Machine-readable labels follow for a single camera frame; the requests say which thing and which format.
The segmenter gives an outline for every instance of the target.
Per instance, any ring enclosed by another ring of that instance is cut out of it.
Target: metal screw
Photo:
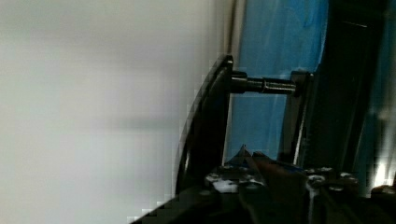
[[[210,191],[209,190],[207,190],[207,189],[205,189],[205,190],[202,190],[201,192],[199,192],[201,195],[203,195],[203,196],[207,196],[207,195],[210,195]]]
[[[333,185],[333,186],[329,186],[329,189],[334,191],[341,191],[344,189],[344,187]]]
[[[386,194],[395,194],[396,193],[395,190],[391,189],[391,188],[384,188],[384,189],[382,189],[382,192],[386,193]]]
[[[257,185],[249,184],[247,185],[247,189],[257,189]]]

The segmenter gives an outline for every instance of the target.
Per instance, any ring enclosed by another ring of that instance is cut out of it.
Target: blue cloth
[[[247,0],[239,70],[250,77],[290,78],[292,70],[315,71],[327,28],[325,0]],[[286,96],[235,95],[226,161],[243,144],[275,159]]]

